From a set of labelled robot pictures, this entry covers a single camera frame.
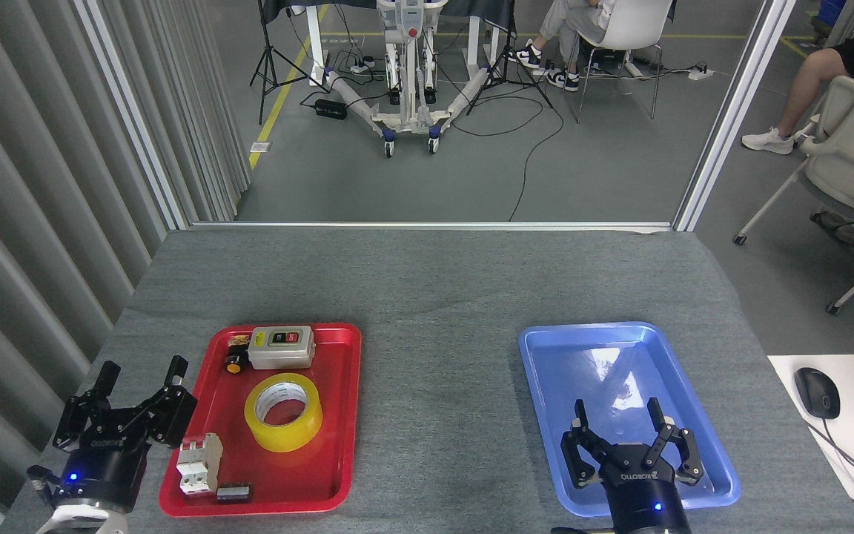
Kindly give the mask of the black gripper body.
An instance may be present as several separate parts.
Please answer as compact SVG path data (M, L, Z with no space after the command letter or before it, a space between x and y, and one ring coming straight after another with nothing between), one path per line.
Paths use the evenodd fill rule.
M690 533L674 467L661 456L648 463L651 451L648 445L613 445L602 460L599 476L613 528L617 533Z
M54 506L97 504L105 510L133 510L147 466L147 443L135 446L79 447L69 453Z

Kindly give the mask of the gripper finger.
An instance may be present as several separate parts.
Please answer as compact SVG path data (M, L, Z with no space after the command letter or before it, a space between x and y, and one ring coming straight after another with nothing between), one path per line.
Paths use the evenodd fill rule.
M575 401L574 412L575 417L569 430L566 430L560 439L560 448L563 450L563 458L574 489L583 489L587 484L595 483L598 476L596 467L583 459L579 449L586 450L594 460L602 464L607 457L607 440L600 438L589 428L589 419L582 399Z
M662 412L657 398L648 399L646 406L658 436L645 454L645 469L654 470L654 464L660 460L664 447L668 443L674 443L681 459L681 464L675 473L675 480L688 486L695 486L704 475L695 434L691 429L678 428L674 420Z
M171 449L181 445L197 404L197 399L182 385L187 368L185 358L172 357L164 386L136 406L131 416L125 417L123 435L136 435L139 442L152 438Z
M94 386L67 399L52 446L65 452L79 447L108 452L123 450L123 409L113 409L109 402L120 371L115 362L104 362Z

